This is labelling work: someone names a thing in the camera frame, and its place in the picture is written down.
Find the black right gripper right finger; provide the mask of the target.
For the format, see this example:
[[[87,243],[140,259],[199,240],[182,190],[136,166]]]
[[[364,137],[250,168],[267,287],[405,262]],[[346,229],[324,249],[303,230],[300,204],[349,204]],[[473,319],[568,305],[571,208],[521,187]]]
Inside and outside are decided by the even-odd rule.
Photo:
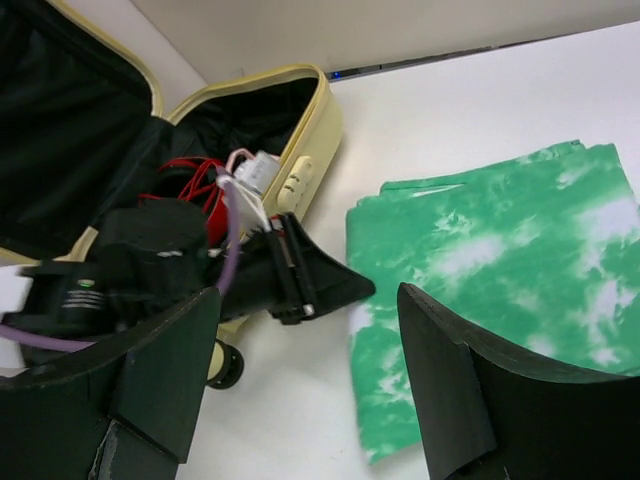
[[[433,479],[635,479],[639,380],[558,361],[403,283],[397,310]]]

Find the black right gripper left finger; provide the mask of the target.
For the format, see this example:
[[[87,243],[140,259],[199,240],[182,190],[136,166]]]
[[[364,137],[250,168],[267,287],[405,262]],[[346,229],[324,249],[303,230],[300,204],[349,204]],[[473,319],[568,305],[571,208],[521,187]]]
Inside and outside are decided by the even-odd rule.
[[[1,380],[4,479],[173,479],[189,455],[220,295]]]

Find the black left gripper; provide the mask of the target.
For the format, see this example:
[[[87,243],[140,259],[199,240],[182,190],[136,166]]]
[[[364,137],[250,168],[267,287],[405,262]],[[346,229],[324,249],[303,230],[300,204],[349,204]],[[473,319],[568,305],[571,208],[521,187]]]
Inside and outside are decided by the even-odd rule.
[[[267,311],[284,325],[297,325],[376,292],[372,280],[324,252],[294,213],[273,215],[269,225],[241,244],[234,279],[222,300],[222,323]]]

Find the red black headphones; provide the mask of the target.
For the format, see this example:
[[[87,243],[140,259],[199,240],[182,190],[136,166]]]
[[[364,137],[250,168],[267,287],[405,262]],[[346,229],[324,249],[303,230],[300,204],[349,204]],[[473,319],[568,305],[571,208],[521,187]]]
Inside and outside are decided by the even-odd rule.
[[[206,230],[210,247],[226,239],[228,210],[225,194],[216,183],[218,170],[224,163],[216,158],[190,156],[173,158],[157,170],[154,186],[138,195],[142,205],[151,200],[178,199],[196,205],[206,216]]]

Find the green white tie-dye cloth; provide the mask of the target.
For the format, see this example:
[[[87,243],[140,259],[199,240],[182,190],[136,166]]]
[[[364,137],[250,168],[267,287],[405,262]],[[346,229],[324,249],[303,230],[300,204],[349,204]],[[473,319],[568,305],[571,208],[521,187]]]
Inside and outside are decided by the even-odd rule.
[[[612,144],[571,140],[387,182],[348,211],[346,260],[376,287],[349,320],[369,464],[420,439],[396,308],[403,282],[536,353],[639,370],[639,206]]]

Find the yellow hard-shell suitcase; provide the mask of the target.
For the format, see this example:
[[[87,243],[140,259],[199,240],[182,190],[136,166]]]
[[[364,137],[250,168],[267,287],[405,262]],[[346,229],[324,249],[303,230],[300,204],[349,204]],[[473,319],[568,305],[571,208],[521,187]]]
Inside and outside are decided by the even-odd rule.
[[[211,85],[173,112],[151,71],[61,1],[1,5],[1,247],[27,262],[93,255],[113,210],[136,206],[175,157],[279,158],[270,213],[303,216],[341,116],[312,65]]]

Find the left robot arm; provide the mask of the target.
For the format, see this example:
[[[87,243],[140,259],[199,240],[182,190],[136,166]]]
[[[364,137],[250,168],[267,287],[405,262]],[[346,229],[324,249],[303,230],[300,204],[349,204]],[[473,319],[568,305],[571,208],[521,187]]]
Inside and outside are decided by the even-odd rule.
[[[322,251],[296,216],[270,217],[241,243],[219,323],[266,311],[297,325],[372,296],[374,282]],[[84,262],[43,261],[20,274],[24,306],[4,325],[38,336],[22,341],[25,363],[45,363],[64,342],[97,342],[163,312],[221,280],[224,253],[211,255],[205,216],[176,199],[111,211]]]

